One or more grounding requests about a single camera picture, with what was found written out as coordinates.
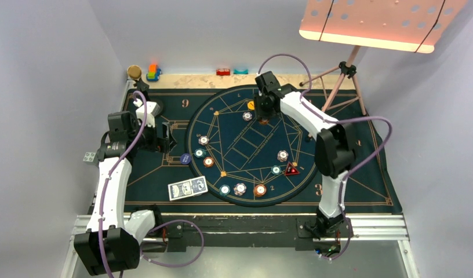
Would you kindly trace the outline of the teal chips seat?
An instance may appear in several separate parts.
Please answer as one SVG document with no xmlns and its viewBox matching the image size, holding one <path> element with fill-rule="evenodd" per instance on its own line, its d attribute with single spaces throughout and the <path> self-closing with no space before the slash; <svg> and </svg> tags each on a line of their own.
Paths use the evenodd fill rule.
<svg viewBox="0 0 473 278">
<path fill-rule="evenodd" d="M 206 151 L 202 148 L 198 148 L 194 151 L 194 156 L 196 158 L 204 158 L 206 156 Z"/>
<path fill-rule="evenodd" d="M 279 166 L 274 165 L 274 166 L 271 167 L 271 172 L 272 172 L 273 175 L 280 175 L 282 170 Z"/>
</svg>

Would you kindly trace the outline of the red dealer button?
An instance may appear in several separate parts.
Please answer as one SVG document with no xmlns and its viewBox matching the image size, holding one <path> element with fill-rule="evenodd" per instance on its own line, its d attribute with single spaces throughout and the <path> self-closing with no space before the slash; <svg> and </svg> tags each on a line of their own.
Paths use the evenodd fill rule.
<svg viewBox="0 0 473 278">
<path fill-rule="evenodd" d="M 292 162 L 288 162 L 284 171 L 284 175 L 290 176 L 298 174 L 300 174 L 300 172 L 298 171 L 297 167 Z"/>
</svg>

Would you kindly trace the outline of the pink chips seat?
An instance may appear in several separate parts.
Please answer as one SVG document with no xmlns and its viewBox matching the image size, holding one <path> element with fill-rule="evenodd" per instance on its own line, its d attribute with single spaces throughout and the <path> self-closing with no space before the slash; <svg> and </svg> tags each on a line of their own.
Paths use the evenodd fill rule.
<svg viewBox="0 0 473 278">
<path fill-rule="evenodd" d="M 253 119 L 253 114 L 252 114 L 251 112 L 249 112 L 249 111 L 246 111 L 246 112 L 244 112 L 244 113 L 242 114 L 242 119 L 243 119 L 244 121 L 250 121 L 250 120 Z"/>
<path fill-rule="evenodd" d="M 277 153 L 277 159 L 280 161 L 280 162 L 285 162 L 288 160 L 288 157 L 289 157 L 289 154 L 286 150 L 280 150 L 278 153 Z"/>
<path fill-rule="evenodd" d="M 208 136 L 200 136 L 198 138 L 198 143 L 199 143 L 199 145 L 202 145 L 202 146 L 208 145 L 209 137 Z"/>
</svg>

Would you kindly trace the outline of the blue playing card deck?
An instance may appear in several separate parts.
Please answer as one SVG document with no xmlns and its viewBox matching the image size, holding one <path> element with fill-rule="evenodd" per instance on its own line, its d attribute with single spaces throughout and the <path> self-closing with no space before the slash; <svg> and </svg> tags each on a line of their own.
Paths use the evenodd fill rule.
<svg viewBox="0 0 473 278">
<path fill-rule="evenodd" d="M 205 176 L 168 184 L 170 201 L 199 196 L 206 192 L 208 192 L 208 185 Z"/>
</svg>

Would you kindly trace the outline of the pink blue poker chip stack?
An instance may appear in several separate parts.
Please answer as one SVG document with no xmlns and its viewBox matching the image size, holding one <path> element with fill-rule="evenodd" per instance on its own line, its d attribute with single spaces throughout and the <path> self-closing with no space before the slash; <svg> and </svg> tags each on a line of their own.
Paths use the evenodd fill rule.
<svg viewBox="0 0 473 278">
<path fill-rule="evenodd" d="M 246 192 L 246 185 L 244 183 L 237 183 L 234 186 L 234 194 L 236 196 L 242 196 Z"/>
</svg>

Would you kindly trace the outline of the teal poker chip stack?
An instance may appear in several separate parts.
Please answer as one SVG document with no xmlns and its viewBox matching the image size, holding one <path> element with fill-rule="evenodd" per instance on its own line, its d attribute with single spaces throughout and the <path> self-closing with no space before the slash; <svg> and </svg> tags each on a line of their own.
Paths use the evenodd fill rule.
<svg viewBox="0 0 473 278">
<path fill-rule="evenodd" d="M 222 185 L 222 186 L 219 188 L 219 194 L 220 194 L 221 196 L 227 196 L 227 195 L 229 195 L 230 193 L 231 193 L 231 188 L 230 188 L 229 185 L 224 184 L 224 185 Z"/>
</svg>

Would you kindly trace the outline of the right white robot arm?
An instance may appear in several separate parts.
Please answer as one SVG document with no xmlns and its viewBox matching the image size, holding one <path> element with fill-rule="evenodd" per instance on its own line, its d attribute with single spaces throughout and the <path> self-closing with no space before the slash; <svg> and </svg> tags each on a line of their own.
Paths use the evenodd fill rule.
<svg viewBox="0 0 473 278">
<path fill-rule="evenodd" d="M 271 72 L 255 78 L 258 92 L 254 110 L 258 120 L 280 114 L 295 120 L 315 141 L 314 160 L 322 175 L 323 194 L 319 202 L 316 228 L 329 236 L 344 221 L 344 197 L 348 173 L 356 160 L 354 131 L 350 124 L 339 123 L 306 100 L 290 84 L 281 85 Z"/>
</svg>

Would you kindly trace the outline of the purple small blind button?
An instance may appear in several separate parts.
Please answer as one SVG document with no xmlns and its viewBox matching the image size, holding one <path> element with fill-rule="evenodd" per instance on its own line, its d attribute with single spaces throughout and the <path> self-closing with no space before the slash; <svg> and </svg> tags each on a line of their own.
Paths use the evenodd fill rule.
<svg viewBox="0 0 473 278">
<path fill-rule="evenodd" d="M 180 156 L 180 163 L 183 165 L 188 165 L 192 161 L 191 155 L 189 153 L 184 153 Z"/>
</svg>

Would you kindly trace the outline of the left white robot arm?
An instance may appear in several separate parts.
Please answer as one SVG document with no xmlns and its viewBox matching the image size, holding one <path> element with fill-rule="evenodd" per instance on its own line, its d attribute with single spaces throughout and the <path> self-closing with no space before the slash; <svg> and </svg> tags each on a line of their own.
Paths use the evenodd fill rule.
<svg viewBox="0 0 473 278">
<path fill-rule="evenodd" d="M 145 104 L 136 100 L 134 106 L 135 112 L 108 115 L 109 129 L 95 156 L 99 167 L 96 202 L 86 231 L 74 237 L 75 251 L 91 276 L 137 268 L 145 235 L 156 237 L 163 231 L 154 206 L 133 212 L 128 221 L 123 218 L 137 152 L 167 153 L 176 145 L 167 123 L 162 125 L 162 136 L 157 137 L 155 120 L 164 110 L 161 100 Z"/>
</svg>

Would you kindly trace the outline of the orange poker chip stack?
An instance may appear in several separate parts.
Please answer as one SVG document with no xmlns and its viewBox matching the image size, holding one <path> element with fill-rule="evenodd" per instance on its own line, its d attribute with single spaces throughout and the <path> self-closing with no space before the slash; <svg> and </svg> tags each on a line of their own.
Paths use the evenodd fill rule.
<svg viewBox="0 0 473 278">
<path fill-rule="evenodd" d="M 253 194 L 255 197 L 262 197 L 266 194 L 267 187 L 264 184 L 257 184 L 254 186 Z"/>
</svg>

